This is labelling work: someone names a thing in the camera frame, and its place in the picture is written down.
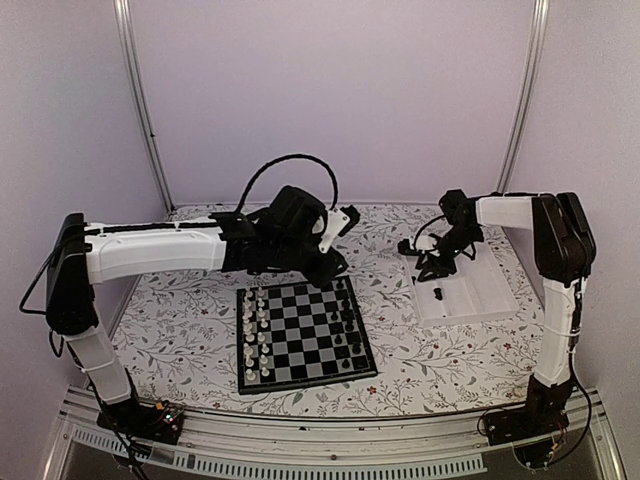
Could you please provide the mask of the white plastic piece tray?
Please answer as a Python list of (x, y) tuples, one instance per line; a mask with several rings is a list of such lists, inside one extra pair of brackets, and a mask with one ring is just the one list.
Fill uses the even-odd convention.
[[(418, 319), (426, 326), (456, 326), (508, 319), (519, 304), (489, 247), (477, 246), (476, 258), (456, 258), (457, 272), (446, 278), (419, 283), (411, 276), (419, 271), (416, 259), (405, 257), (403, 264), (411, 287), (411, 299)], [(441, 288), (444, 299), (434, 296)]]

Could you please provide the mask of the black and grey chessboard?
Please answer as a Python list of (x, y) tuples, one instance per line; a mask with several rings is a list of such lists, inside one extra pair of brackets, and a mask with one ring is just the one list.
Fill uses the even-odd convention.
[[(346, 283), (344, 290), (337, 283)], [(253, 292), (250, 303), (244, 294)], [(350, 310), (342, 310), (341, 302), (348, 299)], [(330, 321), (332, 312), (339, 320)], [(372, 348), (364, 326), (351, 279), (344, 275), (321, 288), (309, 282), (297, 282), (265, 287), (246, 287), (236, 291), (237, 388), (241, 395), (272, 393), (349, 382), (378, 375)], [(354, 330), (346, 332), (344, 323), (352, 320)], [(336, 335), (330, 325), (341, 323), (343, 346), (335, 346)], [(362, 342), (350, 344), (349, 334), (358, 332)], [(352, 347), (361, 346), (361, 354), (353, 355)], [(353, 359), (363, 357), (367, 366), (357, 370)], [(350, 359), (353, 371), (343, 371), (340, 364)], [(270, 378), (263, 378), (263, 366), (271, 370)], [(256, 378), (245, 380), (245, 370), (252, 369)]]

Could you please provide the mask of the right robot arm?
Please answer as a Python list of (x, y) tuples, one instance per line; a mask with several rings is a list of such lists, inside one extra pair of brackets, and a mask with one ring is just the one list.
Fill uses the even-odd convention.
[(401, 254), (416, 257), (418, 281), (456, 273), (456, 259), (473, 259), (484, 228), (528, 230), (534, 261), (544, 288), (541, 350), (530, 377), (517, 427), (537, 436), (552, 424), (577, 384), (573, 356), (581, 331), (583, 295), (596, 257), (596, 244), (585, 211), (574, 192), (491, 193), (469, 197), (447, 191), (439, 201), (441, 219), (449, 225), (442, 236), (422, 230), (399, 243)]

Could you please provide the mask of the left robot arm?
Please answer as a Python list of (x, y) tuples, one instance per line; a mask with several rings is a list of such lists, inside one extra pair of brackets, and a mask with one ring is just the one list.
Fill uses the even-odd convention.
[(293, 186), (249, 214), (235, 209), (186, 221), (110, 225), (73, 213), (35, 275), (46, 281), (37, 312), (75, 354), (111, 419), (138, 434), (149, 415), (135, 401), (132, 381), (100, 324), (95, 286), (171, 271), (293, 271), (320, 287), (346, 270), (333, 243), (358, 220), (354, 208), (327, 207)]

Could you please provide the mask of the floral patterned table mat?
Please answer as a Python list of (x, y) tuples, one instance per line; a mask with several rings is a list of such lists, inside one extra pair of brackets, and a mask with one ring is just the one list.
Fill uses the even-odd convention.
[[(193, 407), (296, 417), (383, 417), (486, 409), (520, 402), (541, 350), (543, 308), (505, 233), (484, 231), (517, 301), (507, 319), (433, 326), (415, 309), (413, 285), (398, 243), (416, 233), (443, 234), (434, 206), (364, 205), (357, 226), (336, 242), (348, 263), (347, 285), (361, 318), (351, 330), (339, 319), (341, 297), (301, 290), (296, 273), (252, 277), (178, 271), (143, 276), (113, 338), (138, 393)], [(265, 331), (284, 366), (311, 362), (317, 373), (347, 364), (352, 338), (369, 378), (319, 387), (243, 395), (244, 334), (237, 293), (281, 285), (301, 300), (278, 299)]]

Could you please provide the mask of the right aluminium frame post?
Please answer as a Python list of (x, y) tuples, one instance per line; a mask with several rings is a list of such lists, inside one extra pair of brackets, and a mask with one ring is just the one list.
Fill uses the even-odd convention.
[(550, 4), (551, 2), (549, 0), (536, 0), (533, 2), (533, 13), (523, 78), (496, 185), (496, 191), (499, 193), (506, 193), (509, 190), (524, 138), (530, 105), (534, 96), (536, 80), (544, 51)]

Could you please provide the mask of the aluminium frame post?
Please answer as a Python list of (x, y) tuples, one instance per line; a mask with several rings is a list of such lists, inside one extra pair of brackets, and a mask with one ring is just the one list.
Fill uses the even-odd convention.
[(496, 185), (496, 191), (499, 193), (506, 193), (509, 190), (524, 138), (530, 105), (534, 96), (536, 80), (544, 51), (550, 4), (551, 2), (549, 0), (536, 0), (533, 2), (533, 13), (523, 78)]
[(113, 5), (134, 109), (141, 130), (146, 155), (150, 164), (152, 178), (164, 210), (167, 213), (171, 213), (175, 210), (175, 204), (170, 192), (165, 169), (162, 164), (157, 144), (157, 136), (144, 91), (142, 72), (136, 48), (133, 19), (131, 15), (131, 4), (127, 0), (115, 0)]

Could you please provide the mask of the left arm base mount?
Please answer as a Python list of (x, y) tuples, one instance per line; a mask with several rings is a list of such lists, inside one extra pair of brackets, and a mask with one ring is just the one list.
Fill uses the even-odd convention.
[(101, 402), (97, 425), (123, 435), (177, 445), (184, 413), (183, 405), (168, 400), (144, 405), (137, 397), (132, 397), (116, 404)]

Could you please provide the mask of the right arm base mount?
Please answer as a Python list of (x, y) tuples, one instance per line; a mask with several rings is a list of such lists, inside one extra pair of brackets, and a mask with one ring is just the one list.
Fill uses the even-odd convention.
[(566, 403), (540, 408), (492, 408), (485, 410), (477, 422), (478, 432), (490, 446), (524, 441), (513, 450), (516, 460), (529, 470), (549, 468), (561, 460), (569, 420)]

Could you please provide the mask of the aluminium front rail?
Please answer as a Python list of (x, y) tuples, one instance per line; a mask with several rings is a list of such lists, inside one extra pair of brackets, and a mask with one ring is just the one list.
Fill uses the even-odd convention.
[(596, 392), (568, 402), (569, 428), (495, 444), (480, 411), (388, 418), (268, 417), (187, 409), (174, 445), (99, 427), (93, 395), (70, 389), (48, 479), (627, 479)]

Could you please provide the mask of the left aluminium frame post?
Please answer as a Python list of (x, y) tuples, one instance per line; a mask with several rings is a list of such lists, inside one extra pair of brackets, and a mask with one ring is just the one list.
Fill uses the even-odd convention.
[(113, 5), (134, 109), (141, 130), (146, 155), (150, 164), (152, 178), (164, 210), (167, 213), (171, 213), (175, 210), (175, 204), (170, 192), (165, 169), (162, 164), (157, 144), (157, 136), (144, 91), (142, 72), (136, 48), (133, 19), (131, 15), (131, 4), (127, 0), (115, 0)]

